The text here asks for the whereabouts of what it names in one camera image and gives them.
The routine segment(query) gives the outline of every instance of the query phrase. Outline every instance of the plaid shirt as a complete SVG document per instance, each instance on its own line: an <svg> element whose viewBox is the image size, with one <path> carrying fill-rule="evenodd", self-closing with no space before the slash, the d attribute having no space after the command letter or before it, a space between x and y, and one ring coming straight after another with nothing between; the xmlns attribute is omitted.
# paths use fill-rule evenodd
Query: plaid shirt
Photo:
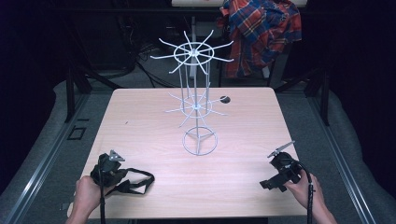
<svg viewBox="0 0 396 224"><path fill-rule="evenodd" d="M233 40L226 77L244 77L259 71L301 40L300 12L289 0L225 0L220 9L228 16Z"/></svg>

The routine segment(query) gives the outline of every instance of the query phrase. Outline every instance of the table top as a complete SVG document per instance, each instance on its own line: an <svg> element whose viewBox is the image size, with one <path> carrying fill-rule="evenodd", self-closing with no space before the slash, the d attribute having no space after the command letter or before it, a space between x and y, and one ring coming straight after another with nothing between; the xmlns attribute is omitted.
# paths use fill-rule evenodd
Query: table top
<svg viewBox="0 0 396 224"><path fill-rule="evenodd" d="M198 89L197 95L204 91ZM106 198L106 218L306 214L289 190L268 190L260 185L277 175L267 156L291 141L272 89L211 88L212 112L204 120L216 133L218 144L204 156L192 155L183 147L184 133L195 127L197 120L186 119L179 110L169 112L181 107L181 101L171 94L181 98L180 89L113 92L82 175L90 174L99 155L114 149L125 159L121 169L150 172L155 181L145 195L113 193ZM230 103L217 101L225 95ZM293 146L285 151L298 160ZM138 181L142 176L126 178ZM90 218L100 218L100 210L94 210Z"/></svg>
<svg viewBox="0 0 396 224"><path fill-rule="evenodd" d="M224 0L172 0L173 7L221 7ZM291 0L297 7L305 7L307 0Z"/></svg>

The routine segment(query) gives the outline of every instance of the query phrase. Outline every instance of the human hand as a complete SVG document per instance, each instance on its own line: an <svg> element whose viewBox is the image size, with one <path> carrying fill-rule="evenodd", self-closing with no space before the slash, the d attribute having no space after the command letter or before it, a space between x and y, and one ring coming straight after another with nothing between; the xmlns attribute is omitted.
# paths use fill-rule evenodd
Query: human hand
<svg viewBox="0 0 396 224"><path fill-rule="evenodd" d="M114 189L115 186L104 188L104 194ZM76 183L76 195L73 210L66 224L85 223L90 213L100 204L100 187L93 182L93 179L84 175Z"/></svg>
<svg viewBox="0 0 396 224"><path fill-rule="evenodd" d="M318 182L318 179L312 175L312 184L314 185L314 197L313 197L313 207L312 207L312 215L318 224L321 223L337 223L332 213L327 208L322 188ZM291 193L294 195L294 198L297 202L300 203L304 208L308 207L308 177L305 171L300 172L300 181L297 184L292 182L286 182L284 186L288 188Z"/></svg>

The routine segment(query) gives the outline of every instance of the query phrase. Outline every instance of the black cable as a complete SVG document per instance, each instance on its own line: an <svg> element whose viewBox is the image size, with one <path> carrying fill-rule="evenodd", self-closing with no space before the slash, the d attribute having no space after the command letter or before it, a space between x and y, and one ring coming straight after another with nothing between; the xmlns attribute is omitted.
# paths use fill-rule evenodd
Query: black cable
<svg viewBox="0 0 396 224"><path fill-rule="evenodd" d="M292 161L296 162L299 164L303 170L306 173L306 178L308 179L308 205L306 207L306 223L311 224L312 223L312 207L313 207L313 201L314 201L314 184L312 183L312 178L311 174L309 173L308 169L300 162L295 159L284 159L282 161Z"/></svg>
<svg viewBox="0 0 396 224"><path fill-rule="evenodd" d="M99 184L100 184L100 222L102 224L106 224L106 217L105 217L105 194L104 194L104 183L102 178L103 167L101 160L98 160L99 165Z"/></svg>
<svg viewBox="0 0 396 224"><path fill-rule="evenodd" d="M148 76L153 88L155 88L154 82L159 84L159 85L161 85L161 86L163 86L163 87L167 87L167 88L179 88L178 86L176 86L176 85L174 85L174 84L172 84L170 82L167 82L167 81L165 81L165 80L163 80L163 79L161 79L159 77L154 76L153 74L148 72L145 69L145 67L143 67L143 65L141 63L136 62L136 64Z"/></svg>

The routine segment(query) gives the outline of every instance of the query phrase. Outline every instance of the spinning display rack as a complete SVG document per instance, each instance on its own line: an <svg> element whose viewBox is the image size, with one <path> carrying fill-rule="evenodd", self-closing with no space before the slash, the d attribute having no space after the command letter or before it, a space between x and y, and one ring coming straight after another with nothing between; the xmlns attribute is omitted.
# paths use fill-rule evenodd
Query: spinning display rack
<svg viewBox="0 0 396 224"><path fill-rule="evenodd" d="M170 47L175 48L173 55L161 56L161 57L153 57L153 59L164 59L164 58L175 58L178 66L169 74L174 74L178 71L180 78L180 90L181 97L177 97L175 95L170 94L172 97L178 99L180 101L180 107L174 110L168 110L166 112L175 112L181 111L186 118L181 122L179 127L183 126L183 124L188 119L195 119L195 126L188 129L183 136L183 147L193 155L203 156L212 152L217 144L218 137L216 133L211 130L205 123L205 117L210 113L216 113L219 115L225 115L220 112L213 110L213 104L218 101L225 101L228 97L224 96L218 100L210 101L209 100L209 87L210 87L210 62L215 60L220 60L223 62L231 62L232 60L221 59L215 57L215 49L221 49L230 46L233 42L228 43L226 45L221 45L212 48L206 41L212 36L213 31L203 42L190 42L189 38L184 32L184 36L187 39L187 43L181 44L179 46L167 43L160 39L162 43L168 45ZM198 93L197 89L197 81L196 81L196 70L200 67L205 75L205 91L201 94ZM193 78L194 87L193 90L189 86L189 68L190 68L190 77ZM186 80L186 87L183 85L183 71ZM205 144L206 146L211 146L210 148L203 148L203 142L209 142L210 144Z"/></svg>

